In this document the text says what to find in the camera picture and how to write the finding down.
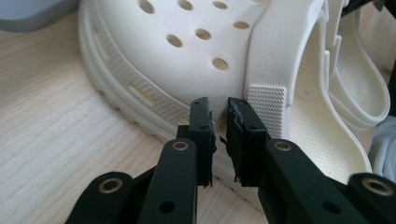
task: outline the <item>white shoe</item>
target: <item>white shoe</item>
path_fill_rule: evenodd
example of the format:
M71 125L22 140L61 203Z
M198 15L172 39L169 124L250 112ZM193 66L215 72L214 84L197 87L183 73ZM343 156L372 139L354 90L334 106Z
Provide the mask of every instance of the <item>white shoe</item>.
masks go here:
M339 23L339 41L334 45L339 55L329 89L332 104L353 131L375 126L390 108L387 84L361 44L359 14L354 11Z
M328 18L324 0L84 0L79 36L92 82L148 133L174 138L190 102L207 96L225 136L227 99L244 98L272 137L346 183L371 167L328 95ZM262 209L256 189L233 182L222 144L213 173Z

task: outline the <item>wooden table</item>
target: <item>wooden table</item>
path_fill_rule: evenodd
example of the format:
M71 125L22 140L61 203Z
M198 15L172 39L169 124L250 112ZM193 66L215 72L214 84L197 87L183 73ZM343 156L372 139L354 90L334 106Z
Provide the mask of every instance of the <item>wooden table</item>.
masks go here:
M362 14L364 43L386 76L396 57L396 23L387 11L366 7ZM140 175L160 155L163 143L128 122L88 80L77 21L75 13L32 33L0 32L0 223L63 223L94 178ZM197 217L265 221L216 178L213 188L199 188Z

